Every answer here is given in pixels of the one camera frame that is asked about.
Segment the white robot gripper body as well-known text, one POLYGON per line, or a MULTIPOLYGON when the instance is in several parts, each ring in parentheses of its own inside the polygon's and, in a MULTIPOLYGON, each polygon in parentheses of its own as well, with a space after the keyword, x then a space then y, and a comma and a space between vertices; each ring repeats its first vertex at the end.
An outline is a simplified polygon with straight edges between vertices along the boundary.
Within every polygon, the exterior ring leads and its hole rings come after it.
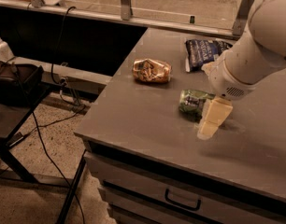
POLYGON ((239 100, 253 92, 259 82, 259 66, 254 59, 225 51, 207 65, 208 80, 214 93, 226 100, 239 100))

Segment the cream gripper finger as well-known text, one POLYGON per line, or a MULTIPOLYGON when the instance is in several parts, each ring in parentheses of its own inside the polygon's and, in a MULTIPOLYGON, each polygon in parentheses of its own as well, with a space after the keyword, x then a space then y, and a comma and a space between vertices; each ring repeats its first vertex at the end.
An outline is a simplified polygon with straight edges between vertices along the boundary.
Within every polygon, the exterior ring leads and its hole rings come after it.
POLYGON ((206 100, 202 110, 202 118, 199 122, 197 137, 201 140, 211 138, 225 122, 232 110, 232 102, 221 97, 206 100))
POLYGON ((216 68, 216 63, 215 62, 210 62, 210 63, 205 63, 201 67, 201 70, 209 77, 209 76, 211 76, 213 74, 215 68, 216 68))

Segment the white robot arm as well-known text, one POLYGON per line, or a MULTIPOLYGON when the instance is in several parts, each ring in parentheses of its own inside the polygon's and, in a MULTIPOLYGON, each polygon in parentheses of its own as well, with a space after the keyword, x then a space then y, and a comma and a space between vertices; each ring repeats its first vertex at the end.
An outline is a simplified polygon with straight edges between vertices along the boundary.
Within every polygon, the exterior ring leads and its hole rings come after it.
POLYGON ((286 68, 286 0, 254 0, 243 35, 202 66, 215 97, 202 110, 197 137, 211 138, 233 110, 232 102, 265 77, 286 68))

